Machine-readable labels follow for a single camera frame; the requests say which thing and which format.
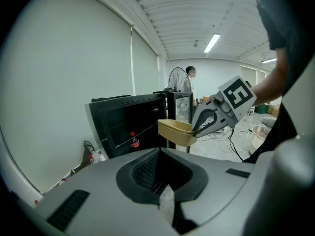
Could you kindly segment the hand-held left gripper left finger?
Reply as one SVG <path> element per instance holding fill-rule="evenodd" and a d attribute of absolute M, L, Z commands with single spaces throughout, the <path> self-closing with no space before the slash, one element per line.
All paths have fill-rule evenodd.
<path fill-rule="evenodd" d="M 176 236 L 178 232 L 165 220 L 157 205 L 135 203 L 119 189 L 119 168 L 151 152 L 108 159 L 85 167 L 64 184 L 46 194 L 35 208 L 42 219 L 39 228 L 46 236 Z M 76 190 L 89 195 L 64 231 L 48 220 Z"/>

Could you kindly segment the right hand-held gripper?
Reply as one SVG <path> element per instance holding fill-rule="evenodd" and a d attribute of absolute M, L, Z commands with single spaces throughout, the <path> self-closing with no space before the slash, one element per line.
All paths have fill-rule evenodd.
<path fill-rule="evenodd" d="M 203 102 L 196 108 L 191 130 L 195 132 L 196 138 L 200 138 L 226 126 L 233 128 L 255 101 L 256 95 L 252 89 L 240 76 L 236 76 L 221 85 L 219 91 L 210 96 L 209 101 Z M 213 117 L 213 121 L 201 127 L 209 117 Z"/>

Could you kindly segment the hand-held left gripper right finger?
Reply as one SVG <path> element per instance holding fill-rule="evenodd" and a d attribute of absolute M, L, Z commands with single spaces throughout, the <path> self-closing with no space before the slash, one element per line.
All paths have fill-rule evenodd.
<path fill-rule="evenodd" d="M 241 193 L 254 166 L 201 157 L 175 149 L 169 152 L 204 169 L 207 184 L 199 196 L 177 203 L 167 185 L 160 211 L 177 236 L 240 236 L 250 206 Z"/>

